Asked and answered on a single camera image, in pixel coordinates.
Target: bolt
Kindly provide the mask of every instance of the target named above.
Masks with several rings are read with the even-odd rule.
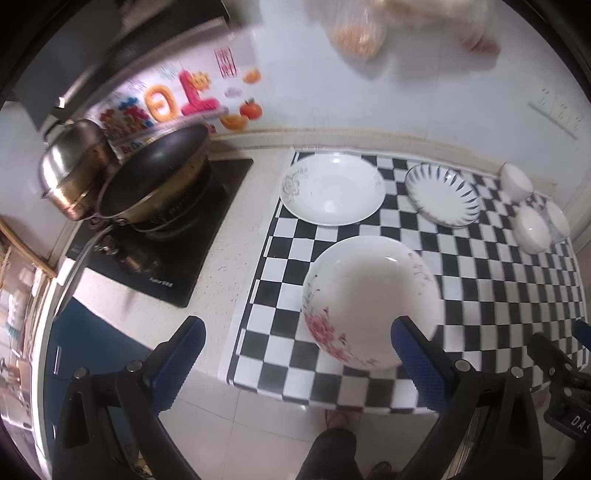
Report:
[[[468,372],[468,370],[470,370],[470,363],[467,362],[466,360],[458,360],[456,362],[456,368],[460,371],[460,372]]]
[[[523,370],[519,367],[511,367],[511,375],[515,378],[521,378],[523,377]]]
[[[78,380],[81,379],[82,377],[84,377],[86,375],[86,368],[84,367],[79,367],[76,368],[76,370],[74,370],[74,378],[77,378]]]
[[[127,364],[127,370],[130,372],[137,372],[140,368],[142,368],[142,362],[140,360],[133,360]]]

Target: pink flower design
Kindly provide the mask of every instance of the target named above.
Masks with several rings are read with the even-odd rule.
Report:
[[[345,362],[347,364],[349,363],[350,358],[344,348],[336,347],[334,345],[325,345],[325,347],[326,347],[326,352],[330,356],[334,356],[336,359],[342,360],[343,362]]]
[[[318,343],[328,346],[335,339],[335,327],[329,323],[327,309],[316,315],[304,314],[304,317],[312,337]]]

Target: black pants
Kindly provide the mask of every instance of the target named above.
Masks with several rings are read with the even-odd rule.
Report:
[[[318,435],[295,480],[363,480],[355,462],[357,440],[346,429]]]

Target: white plate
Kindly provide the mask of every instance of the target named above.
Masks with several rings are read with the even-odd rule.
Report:
[[[392,322],[408,315],[425,337],[443,323],[443,300],[423,259],[384,236],[354,236],[325,250],[304,280],[302,315],[318,346],[341,363],[400,365]]]
[[[476,191],[459,173],[443,165],[421,163],[404,180],[419,212],[439,225],[459,228],[478,220]]]
[[[380,208],[385,196],[378,169],[342,153],[310,155],[292,165],[281,181],[285,208],[316,225],[360,222]]]

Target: checkered tablecloth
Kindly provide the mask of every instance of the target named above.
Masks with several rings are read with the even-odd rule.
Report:
[[[311,153],[296,154],[297,160]],[[335,242],[383,235],[416,250],[439,282],[444,325],[433,340],[476,369],[521,367],[537,390],[547,381],[525,346],[543,332],[579,367],[588,351],[571,335],[584,318],[584,298],[570,242],[529,255],[517,247],[509,217],[515,206],[496,178],[460,171],[480,196],[479,220],[467,228],[435,225],[417,213],[404,185],[416,162],[362,155],[384,177],[381,208],[354,225],[321,227],[296,219],[279,201],[259,255],[241,324],[233,343],[229,383],[283,400],[367,412],[414,412],[422,402],[404,367],[367,372],[344,367],[314,343],[300,316],[311,262]],[[534,206],[545,202],[539,195]]]

